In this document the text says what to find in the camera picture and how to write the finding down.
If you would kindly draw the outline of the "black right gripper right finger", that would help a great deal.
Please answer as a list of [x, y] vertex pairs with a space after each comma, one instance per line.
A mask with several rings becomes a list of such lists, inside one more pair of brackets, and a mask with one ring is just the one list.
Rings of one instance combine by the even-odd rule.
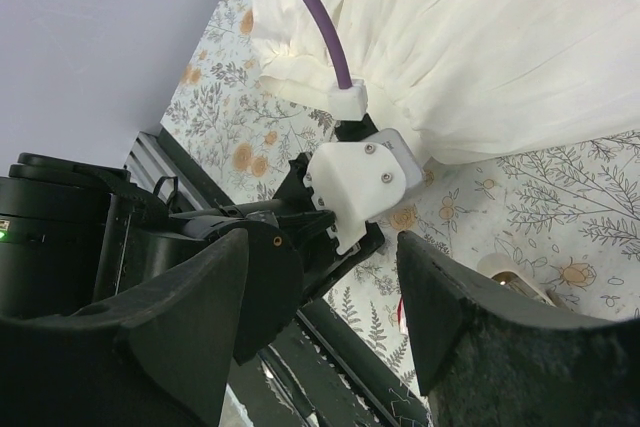
[[438, 426], [635, 426], [639, 322], [546, 305], [406, 231], [397, 268], [420, 392]]

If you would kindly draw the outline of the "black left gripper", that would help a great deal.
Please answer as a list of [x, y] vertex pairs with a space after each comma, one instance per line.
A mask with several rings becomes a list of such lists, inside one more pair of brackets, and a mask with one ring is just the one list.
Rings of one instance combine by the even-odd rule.
[[338, 253], [336, 213], [314, 204], [303, 183], [309, 152], [290, 160], [271, 198], [235, 204], [170, 134], [164, 136], [164, 150], [210, 205], [179, 214], [181, 233], [211, 241], [234, 229], [248, 235], [248, 273], [233, 352], [238, 364], [254, 358], [300, 308], [324, 296], [385, 243], [380, 227], [368, 222], [364, 237]]

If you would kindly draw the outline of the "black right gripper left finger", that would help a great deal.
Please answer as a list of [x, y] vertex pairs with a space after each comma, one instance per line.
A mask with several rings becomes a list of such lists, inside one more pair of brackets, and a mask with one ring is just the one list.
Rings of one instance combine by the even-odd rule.
[[1, 321], [5, 426], [215, 426], [248, 271], [235, 229], [70, 316]]

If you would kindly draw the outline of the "red white staples box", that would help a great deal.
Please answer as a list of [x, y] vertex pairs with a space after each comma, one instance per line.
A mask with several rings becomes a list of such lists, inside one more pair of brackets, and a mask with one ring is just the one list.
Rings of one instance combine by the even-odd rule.
[[404, 309], [403, 299], [400, 299], [398, 307], [397, 307], [397, 320], [398, 320], [398, 328], [401, 334], [408, 334], [408, 327], [406, 321], [406, 314]]

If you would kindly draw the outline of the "brown small stapler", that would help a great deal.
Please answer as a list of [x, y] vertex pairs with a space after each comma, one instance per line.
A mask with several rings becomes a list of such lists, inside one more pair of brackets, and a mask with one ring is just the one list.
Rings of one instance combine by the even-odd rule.
[[529, 276], [518, 270], [518, 264], [506, 254], [491, 253], [477, 264], [477, 271], [499, 285], [546, 305], [568, 309], [550, 290], [544, 291]]

